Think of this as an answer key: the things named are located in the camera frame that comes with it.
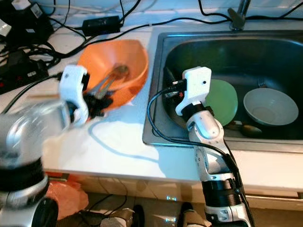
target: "sink basin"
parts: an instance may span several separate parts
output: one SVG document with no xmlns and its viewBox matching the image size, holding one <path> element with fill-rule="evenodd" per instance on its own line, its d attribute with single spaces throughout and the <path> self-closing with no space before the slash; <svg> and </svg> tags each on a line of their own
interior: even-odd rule
<svg viewBox="0 0 303 227">
<path fill-rule="evenodd" d="M 260 138 L 248 138 L 240 131 L 224 128 L 231 149 L 303 152 L 303 31 L 245 31 L 213 33 L 163 33 L 159 35 L 150 98 L 173 81 L 182 79 L 184 70 L 205 66 L 213 79 L 234 86 L 238 111 L 234 120 L 262 129 Z M 268 87 L 289 95 L 299 108 L 299 116 L 285 126 L 263 126 L 246 113 L 243 98 L 247 92 Z M 178 98 L 159 98 L 153 106 L 155 124 L 167 136 L 188 139 L 184 120 L 177 116 Z M 143 141 L 171 144 L 152 131 L 146 120 Z"/>
</svg>

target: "power adapter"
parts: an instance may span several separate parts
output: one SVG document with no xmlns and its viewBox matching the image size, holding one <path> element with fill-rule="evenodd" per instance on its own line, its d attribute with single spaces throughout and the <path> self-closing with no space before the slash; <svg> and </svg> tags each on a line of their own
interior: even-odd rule
<svg viewBox="0 0 303 227">
<path fill-rule="evenodd" d="M 84 20 L 81 30 L 85 36 L 106 35 L 120 32 L 121 27 L 119 16 L 112 16 Z"/>
</svg>

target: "white countertop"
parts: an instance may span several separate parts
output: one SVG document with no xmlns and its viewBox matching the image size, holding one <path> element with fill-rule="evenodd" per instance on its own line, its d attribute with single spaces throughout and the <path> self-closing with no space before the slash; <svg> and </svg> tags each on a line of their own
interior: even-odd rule
<svg viewBox="0 0 303 227">
<path fill-rule="evenodd" d="M 246 30 L 301 29 L 303 22 L 249 22 Z M 149 54 L 148 80 L 129 104 L 111 111 L 104 119 L 94 119 L 80 129 L 74 129 L 44 145 L 44 167 L 47 171 L 89 174 L 114 177 L 134 177 L 165 181 L 198 181 L 194 150 L 147 146 L 142 141 L 150 82 L 157 37 L 167 31 L 221 31 L 228 24 L 202 25 L 193 22 L 176 22 L 170 26 L 146 28 L 122 36 L 138 39 Z M 50 43 L 64 52 L 81 42 L 74 34 L 61 31 L 53 35 Z M 75 63 L 80 54 L 63 60 L 50 70 L 50 74 Z M 27 92 L 16 106 L 32 94 L 55 94 L 58 82 L 46 81 Z M 0 96 L 0 110 L 21 89 Z M 294 190 L 303 192 L 303 154 L 233 151 L 245 186 Z"/>
</svg>

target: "faucet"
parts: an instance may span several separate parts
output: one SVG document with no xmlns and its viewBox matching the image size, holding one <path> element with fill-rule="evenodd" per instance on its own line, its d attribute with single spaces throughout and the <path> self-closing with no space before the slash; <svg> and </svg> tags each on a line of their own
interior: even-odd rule
<svg viewBox="0 0 303 227">
<path fill-rule="evenodd" d="M 241 0 L 238 11 L 236 12 L 232 8 L 228 9 L 228 13 L 232 19 L 232 23 L 230 25 L 231 30 L 243 30 L 245 25 L 245 17 L 250 6 L 250 0 Z"/>
</svg>

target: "orange plastic bag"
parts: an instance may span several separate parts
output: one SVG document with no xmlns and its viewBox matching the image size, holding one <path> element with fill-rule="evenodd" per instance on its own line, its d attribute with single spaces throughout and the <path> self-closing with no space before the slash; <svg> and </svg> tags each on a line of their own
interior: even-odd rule
<svg viewBox="0 0 303 227">
<path fill-rule="evenodd" d="M 77 182 L 50 182 L 46 196 L 57 201 L 58 220 L 77 213 L 89 203 L 87 194 Z"/>
</svg>

